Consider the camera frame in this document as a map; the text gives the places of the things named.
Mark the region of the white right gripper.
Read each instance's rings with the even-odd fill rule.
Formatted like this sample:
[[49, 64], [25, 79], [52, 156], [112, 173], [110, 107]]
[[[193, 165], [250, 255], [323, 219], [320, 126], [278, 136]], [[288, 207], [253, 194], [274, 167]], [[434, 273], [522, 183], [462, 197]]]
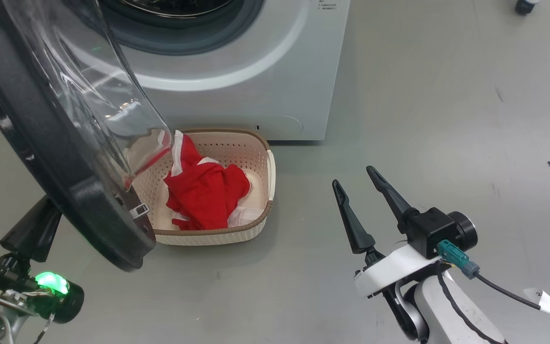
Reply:
[[[419, 214], [419, 211], [412, 207], [375, 167], [369, 165], [365, 169], [375, 189], [384, 196], [396, 217], [399, 232], [405, 235], [409, 228], [408, 218]], [[334, 179], [332, 181], [332, 189], [351, 252], [359, 255], [374, 251], [374, 238], [361, 225], [360, 220], [349, 204], [349, 197], [338, 180]], [[354, 277], [354, 285], [359, 296], [368, 298], [370, 295], [421, 271], [440, 259], [439, 255], [427, 259], [410, 244], [406, 244], [394, 250], [378, 263], [371, 265], [364, 271], [360, 271]]]

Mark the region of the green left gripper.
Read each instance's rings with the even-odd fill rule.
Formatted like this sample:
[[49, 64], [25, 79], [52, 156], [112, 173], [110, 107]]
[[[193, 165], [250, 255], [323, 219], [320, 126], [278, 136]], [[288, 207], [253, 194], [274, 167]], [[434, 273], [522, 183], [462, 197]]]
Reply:
[[85, 302], [83, 288], [54, 272], [29, 274], [28, 259], [47, 260], [62, 215], [46, 195], [0, 240], [11, 252], [0, 257], [0, 305], [59, 324], [77, 317]]

